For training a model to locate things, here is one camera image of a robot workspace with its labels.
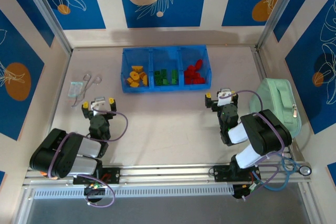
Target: ventilation grille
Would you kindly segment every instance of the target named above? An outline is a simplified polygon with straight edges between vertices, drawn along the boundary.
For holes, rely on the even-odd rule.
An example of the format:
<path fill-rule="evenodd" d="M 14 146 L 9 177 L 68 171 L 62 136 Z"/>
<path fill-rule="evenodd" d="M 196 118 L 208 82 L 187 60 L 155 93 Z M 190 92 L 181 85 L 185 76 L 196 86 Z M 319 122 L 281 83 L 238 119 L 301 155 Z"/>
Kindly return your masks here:
<path fill-rule="evenodd" d="M 113 190 L 117 198 L 234 194 L 232 185 L 117 187 L 113 188 Z M 37 189 L 34 194 L 34 199 L 83 198 L 83 191 L 83 188 Z M 111 195 L 112 192 L 106 189 L 106 195 L 104 197 L 110 197 Z"/>

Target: zipper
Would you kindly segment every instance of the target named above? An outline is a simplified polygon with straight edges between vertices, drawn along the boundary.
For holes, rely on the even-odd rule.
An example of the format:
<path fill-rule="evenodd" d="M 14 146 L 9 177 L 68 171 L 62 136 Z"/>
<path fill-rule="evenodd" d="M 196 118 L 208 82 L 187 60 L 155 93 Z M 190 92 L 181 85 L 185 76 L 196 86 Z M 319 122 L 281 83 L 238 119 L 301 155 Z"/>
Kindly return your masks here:
<path fill-rule="evenodd" d="M 293 117 L 296 118 L 298 116 L 298 109 L 296 108 L 296 104 L 293 104 L 293 109 L 294 109 Z"/>

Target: gray floor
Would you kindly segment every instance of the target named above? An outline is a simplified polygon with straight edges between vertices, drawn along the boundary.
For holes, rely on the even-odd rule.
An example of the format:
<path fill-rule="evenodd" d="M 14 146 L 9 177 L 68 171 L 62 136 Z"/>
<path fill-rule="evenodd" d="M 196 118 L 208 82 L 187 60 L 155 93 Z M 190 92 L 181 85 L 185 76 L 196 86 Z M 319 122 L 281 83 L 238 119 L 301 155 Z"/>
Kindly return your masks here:
<path fill-rule="evenodd" d="M 262 189 L 248 202 L 232 196 L 117 198 L 113 206 L 97 209 L 83 199 L 39 199 L 34 200 L 27 223 L 302 224 L 309 219 L 293 183 L 277 193 Z"/>

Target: blue cable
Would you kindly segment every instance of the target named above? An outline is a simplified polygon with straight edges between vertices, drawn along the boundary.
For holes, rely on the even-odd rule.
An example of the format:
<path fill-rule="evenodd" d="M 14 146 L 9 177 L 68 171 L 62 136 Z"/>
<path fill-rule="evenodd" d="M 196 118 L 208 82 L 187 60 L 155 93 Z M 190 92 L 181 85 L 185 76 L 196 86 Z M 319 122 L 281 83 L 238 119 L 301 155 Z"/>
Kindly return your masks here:
<path fill-rule="evenodd" d="M 294 168 L 293 168 L 292 170 L 288 170 L 288 169 L 286 168 L 285 160 L 288 160 L 289 162 L 291 162 L 291 163 L 293 164 Z M 271 190 L 271 191 L 281 191 L 281 190 L 283 190 L 283 189 L 287 186 L 287 184 L 288 184 L 290 175 L 296 173 L 298 167 L 300 168 L 300 165 L 299 165 L 298 163 L 296 163 L 294 160 L 292 160 L 292 159 L 290 159 L 290 158 L 287 158 L 287 157 L 283 157 L 283 158 L 281 159 L 281 164 L 282 164 L 283 169 L 284 169 L 285 172 L 287 173 L 285 182 L 283 183 L 282 186 L 280 186 L 280 187 L 278 187 L 278 188 L 274 188 L 274 187 L 271 187 L 271 186 L 268 186 L 268 185 L 264 185 L 264 187 L 265 187 L 266 189 Z M 260 178 L 257 176 L 257 174 L 256 174 L 254 171 L 253 171 L 252 173 L 253 173 L 254 177 L 255 177 L 261 184 L 263 184 L 263 182 L 260 180 Z"/>

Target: blue storage bin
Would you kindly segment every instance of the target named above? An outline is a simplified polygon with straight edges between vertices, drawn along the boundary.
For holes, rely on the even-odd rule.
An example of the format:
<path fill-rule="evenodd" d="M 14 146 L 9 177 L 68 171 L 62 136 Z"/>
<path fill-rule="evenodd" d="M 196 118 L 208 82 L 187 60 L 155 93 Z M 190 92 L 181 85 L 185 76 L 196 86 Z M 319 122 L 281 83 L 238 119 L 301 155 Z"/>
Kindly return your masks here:
<path fill-rule="evenodd" d="M 202 59 L 202 68 L 198 71 L 205 79 L 205 84 L 184 84 L 183 71 L 189 65 L 195 65 Z M 132 66 L 143 66 L 144 72 L 148 76 L 149 85 L 144 87 L 140 81 L 138 88 L 132 88 L 127 83 L 130 77 Z M 167 70 L 169 86 L 156 86 L 154 72 L 162 69 Z M 171 84 L 172 70 L 177 70 L 178 82 Z M 121 85 L 124 93 L 178 91 L 178 90 L 203 90 L 211 87 L 211 67 L 206 50 L 206 46 L 182 46 L 182 47 L 144 47 L 125 48 L 122 54 Z"/>

